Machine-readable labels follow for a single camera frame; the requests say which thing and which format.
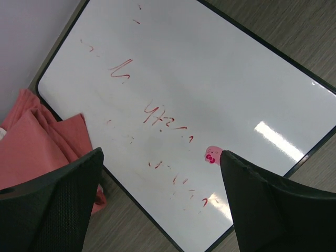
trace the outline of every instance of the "towel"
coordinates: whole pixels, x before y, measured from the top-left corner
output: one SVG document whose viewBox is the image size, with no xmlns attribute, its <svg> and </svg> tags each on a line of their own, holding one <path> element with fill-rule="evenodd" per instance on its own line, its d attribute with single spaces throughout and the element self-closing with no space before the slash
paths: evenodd
<svg viewBox="0 0 336 252">
<path fill-rule="evenodd" d="M 0 190 L 35 179 L 92 151 L 83 115 L 56 121 L 31 91 L 19 96 L 0 128 Z M 98 186 L 92 213 L 106 205 Z"/>
</svg>

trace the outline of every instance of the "pink fabric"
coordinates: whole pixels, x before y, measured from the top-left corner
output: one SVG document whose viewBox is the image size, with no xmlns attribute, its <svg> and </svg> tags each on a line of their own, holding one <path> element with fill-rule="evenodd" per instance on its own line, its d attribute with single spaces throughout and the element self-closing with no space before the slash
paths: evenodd
<svg viewBox="0 0 336 252">
<path fill-rule="evenodd" d="M 0 127 L 7 131 L 0 140 L 0 190 L 54 171 L 92 151 L 81 114 L 57 122 L 29 90 L 20 91 Z M 91 214 L 105 205 L 98 187 Z"/>
</svg>

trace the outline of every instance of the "red ink mark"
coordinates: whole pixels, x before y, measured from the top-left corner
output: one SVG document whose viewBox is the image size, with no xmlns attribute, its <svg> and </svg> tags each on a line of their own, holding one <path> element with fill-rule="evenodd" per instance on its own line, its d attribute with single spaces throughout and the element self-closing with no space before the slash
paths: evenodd
<svg viewBox="0 0 336 252">
<path fill-rule="evenodd" d="M 173 179 L 173 185 L 175 185 L 175 180 L 177 178 L 177 175 L 175 176 L 175 178 Z"/>
<path fill-rule="evenodd" d="M 179 127 L 179 128 L 175 128 L 174 130 L 186 130 L 188 129 L 187 127 Z"/>
<path fill-rule="evenodd" d="M 162 164 L 162 161 L 160 161 L 160 162 L 156 165 L 155 169 L 158 168 L 158 167 L 160 166 L 160 164 Z"/>
<path fill-rule="evenodd" d="M 170 121 L 168 123 L 166 123 L 166 126 L 169 127 L 169 124 L 172 123 L 173 121 L 175 121 L 174 118 L 172 117 L 164 117 L 163 119 L 170 119 Z"/>
<path fill-rule="evenodd" d="M 88 46 L 88 47 L 91 47 L 91 50 L 90 50 L 89 52 L 92 52 L 92 51 L 93 51 L 93 46 L 90 46 L 90 45 L 88 45 L 88 44 L 85 44 L 85 43 L 82 41 L 82 39 L 80 39 L 80 42 L 81 42 L 82 44 Z"/>
<path fill-rule="evenodd" d="M 157 121 L 162 121 L 162 119 L 161 119 L 161 117 L 163 116 L 163 114 L 165 114 L 166 113 L 166 110 L 165 109 L 163 109 L 163 113 L 159 116 L 159 117 L 156 117 L 157 118 L 157 120 L 155 121 L 155 122 L 153 122 L 152 123 L 152 126 L 154 126 L 156 123 L 157 123 Z"/>
<path fill-rule="evenodd" d="M 112 73 L 111 73 L 111 77 L 127 77 L 127 79 L 130 78 L 130 75 L 113 75 L 116 71 L 118 71 L 119 69 L 123 68 L 124 66 L 126 66 L 127 64 L 131 63 L 133 61 L 133 59 L 128 59 L 126 60 L 124 63 L 116 66 L 116 67 L 113 67 L 109 70 L 114 70 Z"/>
<path fill-rule="evenodd" d="M 153 109 L 153 110 L 151 110 L 151 111 L 147 111 L 147 108 L 150 106 L 150 104 L 152 103 L 152 101 L 153 101 L 153 100 L 151 100 L 151 102 L 150 102 L 150 103 L 147 105 L 147 107 L 144 109 L 144 112 L 145 112 L 145 113 L 147 113 L 147 114 L 151 113 L 151 114 L 147 117 L 146 120 L 143 121 L 143 123 L 147 122 L 148 119 L 149 119 L 149 117 L 151 117 L 151 115 L 152 115 L 153 113 L 155 113 L 155 112 L 159 109 L 158 107 L 156 107 L 155 109 Z"/>
<path fill-rule="evenodd" d="M 207 198 L 204 198 L 204 199 L 202 199 L 202 201 L 205 201 L 205 203 L 204 203 L 204 205 L 203 205 L 203 207 L 205 207 L 205 205 L 208 203 L 208 199 L 207 199 Z"/>
</svg>

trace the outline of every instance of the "gray wall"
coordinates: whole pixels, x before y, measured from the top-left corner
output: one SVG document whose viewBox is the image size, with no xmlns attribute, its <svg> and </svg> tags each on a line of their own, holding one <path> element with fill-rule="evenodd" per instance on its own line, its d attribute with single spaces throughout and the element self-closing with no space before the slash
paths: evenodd
<svg viewBox="0 0 336 252">
<path fill-rule="evenodd" d="M 80 0 L 0 0 L 0 123 Z"/>
</svg>

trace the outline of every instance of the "pink sticker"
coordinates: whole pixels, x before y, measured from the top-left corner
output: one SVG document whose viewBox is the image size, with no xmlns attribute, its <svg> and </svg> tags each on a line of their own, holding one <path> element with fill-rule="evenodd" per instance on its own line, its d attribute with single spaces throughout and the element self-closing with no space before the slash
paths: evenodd
<svg viewBox="0 0 336 252">
<path fill-rule="evenodd" d="M 222 149 L 216 146 L 210 146 L 208 147 L 208 149 L 206 149 L 205 151 L 205 161 L 209 162 L 210 164 L 218 164 L 220 165 L 219 161 L 220 161 L 220 155 L 222 153 Z"/>
</svg>

